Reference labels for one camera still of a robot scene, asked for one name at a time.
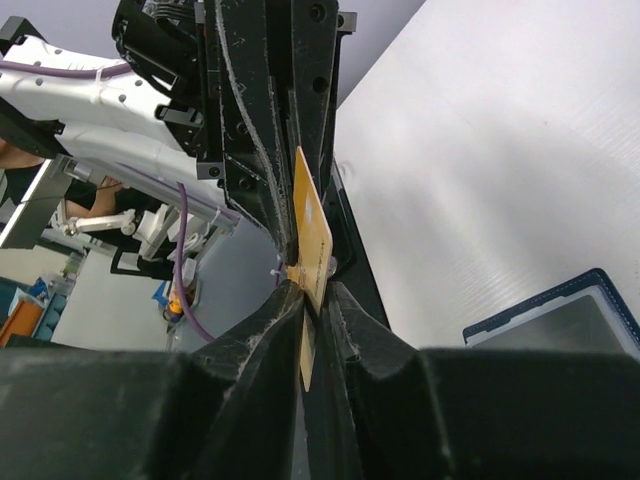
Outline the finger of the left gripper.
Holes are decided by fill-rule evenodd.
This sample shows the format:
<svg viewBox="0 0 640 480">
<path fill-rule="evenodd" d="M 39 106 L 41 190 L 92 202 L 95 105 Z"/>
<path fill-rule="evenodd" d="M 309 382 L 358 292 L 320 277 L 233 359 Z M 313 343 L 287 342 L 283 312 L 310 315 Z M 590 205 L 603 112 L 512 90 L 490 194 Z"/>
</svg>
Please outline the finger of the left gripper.
<svg viewBox="0 0 640 480">
<path fill-rule="evenodd" d="M 306 156 L 333 234 L 336 267 L 363 309 L 388 325 L 379 289 L 334 155 L 342 40 L 356 31 L 357 14 L 337 1 L 268 1 L 267 20 L 274 51 L 269 58 L 288 67 L 284 121 L 287 146 Z"/>
</svg>

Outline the blue leather card holder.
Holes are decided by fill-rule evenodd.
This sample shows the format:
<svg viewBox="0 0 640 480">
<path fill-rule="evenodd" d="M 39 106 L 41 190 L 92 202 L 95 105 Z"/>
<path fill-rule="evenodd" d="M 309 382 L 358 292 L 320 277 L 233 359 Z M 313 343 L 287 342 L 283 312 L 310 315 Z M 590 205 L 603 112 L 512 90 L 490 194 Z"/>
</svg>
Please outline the blue leather card holder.
<svg viewBox="0 0 640 480">
<path fill-rule="evenodd" d="M 639 323 L 600 268 L 468 326 L 462 335 L 466 346 L 478 349 L 639 357 Z"/>
</svg>

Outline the grey card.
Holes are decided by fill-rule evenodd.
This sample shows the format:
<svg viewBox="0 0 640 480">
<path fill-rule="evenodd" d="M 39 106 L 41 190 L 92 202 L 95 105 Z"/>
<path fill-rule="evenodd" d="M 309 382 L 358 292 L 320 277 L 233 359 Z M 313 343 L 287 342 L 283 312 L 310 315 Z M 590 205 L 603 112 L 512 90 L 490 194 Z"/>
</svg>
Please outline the grey card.
<svg viewBox="0 0 640 480">
<path fill-rule="evenodd" d="M 468 337 L 478 349 L 631 353 L 634 344 L 603 294 L 594 288 L 556 298 L 503 326 Z"/>
</svg>

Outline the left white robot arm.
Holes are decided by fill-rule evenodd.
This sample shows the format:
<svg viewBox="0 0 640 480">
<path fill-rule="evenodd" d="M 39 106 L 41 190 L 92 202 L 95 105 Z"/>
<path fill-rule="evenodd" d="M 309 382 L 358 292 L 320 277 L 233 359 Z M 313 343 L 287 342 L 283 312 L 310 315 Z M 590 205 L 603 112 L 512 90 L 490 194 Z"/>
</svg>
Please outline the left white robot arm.
<svg viewBox="0 0 640 480">
<path fill-rule="evenodd" d="M 48 44 L 25 18 L 1 29 L 1 134 L 72 159 L 195 214 L 220 198 L 302 257 L 296 157 L 334 234 L 335 279 L 387 319 L 333 147 L 342 40 L 357 16 L 335 1 L 122 1 L 115 60 Z"/>
</svg>

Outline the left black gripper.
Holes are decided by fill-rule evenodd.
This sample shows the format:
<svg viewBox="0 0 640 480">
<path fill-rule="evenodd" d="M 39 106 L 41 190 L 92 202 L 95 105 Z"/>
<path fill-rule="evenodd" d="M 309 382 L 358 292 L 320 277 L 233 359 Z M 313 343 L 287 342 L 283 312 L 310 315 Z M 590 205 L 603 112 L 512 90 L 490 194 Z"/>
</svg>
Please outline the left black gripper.
<svg viewBox="0 0 640 480">
<path fill-rule="evenodd" d="M 266 3 L 121 1 L 111 34 L 133 71 L 169 98 L 155 117 L 195 159 L 196 176 L 221 180 L 224 156 L 227 203 L 270 235 L 285 264 L 295 264 Z"/>
</svg>

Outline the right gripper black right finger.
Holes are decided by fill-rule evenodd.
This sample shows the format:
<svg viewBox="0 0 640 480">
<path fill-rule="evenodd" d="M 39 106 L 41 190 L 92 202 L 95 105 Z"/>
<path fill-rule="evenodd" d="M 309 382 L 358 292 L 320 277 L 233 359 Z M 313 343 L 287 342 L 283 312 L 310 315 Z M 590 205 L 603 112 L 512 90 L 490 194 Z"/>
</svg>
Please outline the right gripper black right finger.
<svg viewBox="0 0 640 480">
<path fill-rule="evenodd" d="M 639 364 L 625 354 L 416 349 L 340 283 L 317 321 L 315 479 L 635 479 Z"/>
</svg>

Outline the gold card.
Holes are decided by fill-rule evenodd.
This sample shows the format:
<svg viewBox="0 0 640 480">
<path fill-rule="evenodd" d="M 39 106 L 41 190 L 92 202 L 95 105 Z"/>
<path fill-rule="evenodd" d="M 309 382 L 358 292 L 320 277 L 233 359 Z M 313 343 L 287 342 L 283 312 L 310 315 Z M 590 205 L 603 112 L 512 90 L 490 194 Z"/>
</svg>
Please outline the gold card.
<svg viewBox="0 0 640 480">
<path fill-rule="evenodd" d="M 320 314 L 329 277 L 333 238 L 319 194 L 301 146 L 296 148 L 293 206 L 298 235 L 298 261 L 287 268 L 289 280 L 304 291 L 309 306 L 304 308 L 300 371 L 306 392 L 311 389 L 315 357 L 315 327 L 311 313 Z"/>
</svg>

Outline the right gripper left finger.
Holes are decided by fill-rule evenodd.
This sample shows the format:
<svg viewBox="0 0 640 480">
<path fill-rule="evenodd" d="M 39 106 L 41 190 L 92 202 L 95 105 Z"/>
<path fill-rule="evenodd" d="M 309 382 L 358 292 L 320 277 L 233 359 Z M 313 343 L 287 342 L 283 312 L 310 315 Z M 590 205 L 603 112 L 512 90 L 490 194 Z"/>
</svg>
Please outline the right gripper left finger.
<svg viewBox="0 0 640 480">
<path fill-rule="evenodd" d="M 305 299 L 283 282 L 198 351 L 1 353 L 5 479 L 286 479 Z"/>
</svg>

